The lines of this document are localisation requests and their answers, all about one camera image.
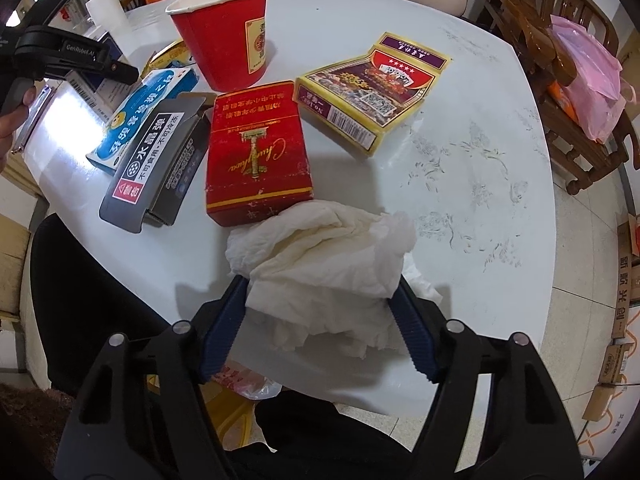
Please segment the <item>black pants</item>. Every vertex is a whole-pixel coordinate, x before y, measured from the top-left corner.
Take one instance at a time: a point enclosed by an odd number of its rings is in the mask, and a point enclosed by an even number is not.
[[[33,237],[31,293],[53,387],[75,396],[114,332],[157,335],[167,323],[103,269],[57,215]],[[229,452],[246,480],[400,479],[410,453],[391,437],[334,405],[287,391],[260,402],[255,418],[264,444]]]

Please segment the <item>human hand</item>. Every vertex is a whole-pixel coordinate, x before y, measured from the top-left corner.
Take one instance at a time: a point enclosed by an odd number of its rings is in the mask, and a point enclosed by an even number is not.
[[[29,106],[36,99],[36,87],[32,86],[22,98],[22,104],[13,112],[0,117],[0,172],[4,170],[7,153],[14,144],[14,131],[18,129],[29,116]]]

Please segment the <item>metal screw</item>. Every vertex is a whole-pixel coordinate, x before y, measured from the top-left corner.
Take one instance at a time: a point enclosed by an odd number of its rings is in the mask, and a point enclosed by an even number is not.
[[[191,330],[191,323],[184,320],[177,321],[174,323],[174,326],[172,328],[174,330],[174,333],[178,335],[186,334],[189,330]]]
[[[109,338],[109,344],[111,346],[120,346],[122,343],[124,343],[124,334],[113,334]]]
[[[454,334],[459,334],[460,332],[464,332],[465,325],[458,321],[457,319],[449,319],[447,321],[447,330],[449,332],[453,332]]]
[[[529,336],[522,332],[516,332],[513,334],[513,342],[516,343],[516,345],[526,346],[529,344]]]

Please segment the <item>white tissue paper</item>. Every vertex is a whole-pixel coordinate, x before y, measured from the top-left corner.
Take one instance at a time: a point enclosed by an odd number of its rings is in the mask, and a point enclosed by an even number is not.
[[[264,323],[273,344],[293,350],[307,336],[343,333],[340,350],[406,346],[386,304],[401,273],[414,293],[439,304],[410,251],[413,221],[404,212],[375,215],[337,202],[298,203],[259,224],[231,231],[226,259],[249,279],[247,317]]]

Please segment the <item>tabletop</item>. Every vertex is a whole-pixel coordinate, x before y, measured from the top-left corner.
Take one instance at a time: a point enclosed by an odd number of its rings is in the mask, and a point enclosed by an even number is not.
[[[140,67],[178,38],[165,2],[129,13],[116,38]],[[509,45],[467,22],[405,0],[268,0],[268,68],[260,84],[365,54],[385,32],[452,57],[419,111],[372,158],[353,153],[302,110],[315,196],[369,212],[403,210],[415,220],[414,259],[444,300],[445,316],[476,333],[526,332],[538,348],[555,261],[555,209],[542,124]],[[195,90],[207,90],[201,78]],[[100,220],[110,177],[85,154],[102,123],[61,85],[29,141],[25,160],[52,208],[117,280],[168,322],[190,319],[230,282],[229,230],[205,212],[206,163],[173,226],[130,234]],[[393,415],[426,413],[435,386],[409,358],[370,349],[364,360],[335,349],[336,335],[310,337],[295,352],[270,347],[242,324],[230,357],[289,388]],[[481,378],[476,413],[486,410]]]

